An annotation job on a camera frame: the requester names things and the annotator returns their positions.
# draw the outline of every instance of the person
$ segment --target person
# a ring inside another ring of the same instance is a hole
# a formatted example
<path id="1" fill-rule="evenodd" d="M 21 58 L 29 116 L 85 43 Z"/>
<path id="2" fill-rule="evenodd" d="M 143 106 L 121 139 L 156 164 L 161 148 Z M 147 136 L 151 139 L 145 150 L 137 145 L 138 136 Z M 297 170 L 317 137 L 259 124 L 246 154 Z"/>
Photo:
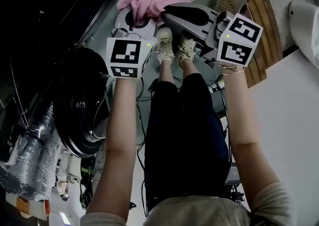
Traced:
<path id="1" fill-rule="evenodd" d="M 159 82 L 145 139 L 145 226 L 293 226 L 290 196 L 265 158 L 245 73 L 225 67 L 229 138 L 250 212 L 221 198 L 229 171 L 223 127 L 209 89 L 196 70 L 195 41 L 182 36 L 176 58 L 178 92 L 170 69 L 172 33 L 158 34 Z M 136 157 L 136 83 L 117 79 L 108 122 L 104 169 L 82 226 L 125 225 Z"/>

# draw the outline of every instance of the white toilet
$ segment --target white toilet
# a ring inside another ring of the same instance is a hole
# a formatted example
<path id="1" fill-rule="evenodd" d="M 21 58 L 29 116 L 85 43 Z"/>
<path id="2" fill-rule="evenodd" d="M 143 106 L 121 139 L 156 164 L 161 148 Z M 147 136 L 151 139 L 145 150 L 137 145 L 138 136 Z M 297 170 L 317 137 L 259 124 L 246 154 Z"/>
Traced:
<path id="1" fill-rule="evenodd" d="M 289 22 L 295 43 L 319 69 L 319 7 L 293 1 L 289 7 Z"/>

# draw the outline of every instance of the washing machine door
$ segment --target washing machine door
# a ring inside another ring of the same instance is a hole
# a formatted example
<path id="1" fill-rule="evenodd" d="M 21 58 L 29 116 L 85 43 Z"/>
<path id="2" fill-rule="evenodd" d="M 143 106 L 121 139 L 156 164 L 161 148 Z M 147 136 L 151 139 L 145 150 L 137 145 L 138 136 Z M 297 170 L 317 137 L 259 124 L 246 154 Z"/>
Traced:
<path id="1" fill-rule="evenodd" d="M 56 129 L 62 143 L 79 158 L 93 156 L 105 140 L 107 74 L 101 56 L 82 48 L 68 57 L 57 83 L 53 104 Z"/>

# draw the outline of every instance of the shoe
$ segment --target shoe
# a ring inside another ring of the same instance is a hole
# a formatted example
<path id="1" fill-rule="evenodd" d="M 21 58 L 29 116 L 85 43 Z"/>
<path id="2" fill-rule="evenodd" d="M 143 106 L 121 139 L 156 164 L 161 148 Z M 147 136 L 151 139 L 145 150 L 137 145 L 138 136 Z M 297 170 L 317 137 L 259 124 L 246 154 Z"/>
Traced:
<path id="1" fill-rule="evenodd" d="M 169 60 L 170 63 L 174 59 L 172 49 L 173 35 L 168 27 L 161 28 L 156 35 L 158 47 L 158 59 L 161 63 L 162 60 Z"/>
<path id="2" fill-rule="evenodd" d="M 177 60 L 181 66 L 181 63 L 187 60 L 194 60 L 195 57 L 195 41 L 193 39 L 187 39 L 185 36 L 182 36 L 180 39 L 179 51 L 176 53 Z"/>

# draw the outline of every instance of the leg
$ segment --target leg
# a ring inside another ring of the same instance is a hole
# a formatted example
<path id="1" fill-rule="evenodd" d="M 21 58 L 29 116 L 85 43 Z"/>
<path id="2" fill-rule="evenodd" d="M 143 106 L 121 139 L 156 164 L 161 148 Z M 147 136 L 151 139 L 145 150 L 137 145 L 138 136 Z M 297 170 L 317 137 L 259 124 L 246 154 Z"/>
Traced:
<path id="1" fill-rule="evenodd" d="M 145 187 L 149 211 L 167 198 L 185 196 L 186 193 L 180 170 L 180 157 L 184 155 L 180 134 L 183 111 L 170 60 L 161 59 L 160 62 L 159 83 L 151 103 L 145 140 Z"/>
<path id="2" fill-rule="evenodd" d="M 187 193 L 219 196 L 230 167 L 223 127 L 213 109 L 208 87 L 192 63 L 193 58 L 183 54 L 179 58 L 184 77 L 179 94 L 184 121 L 189 124 L 188 155 L 192 157 L 188 164 Z"/>

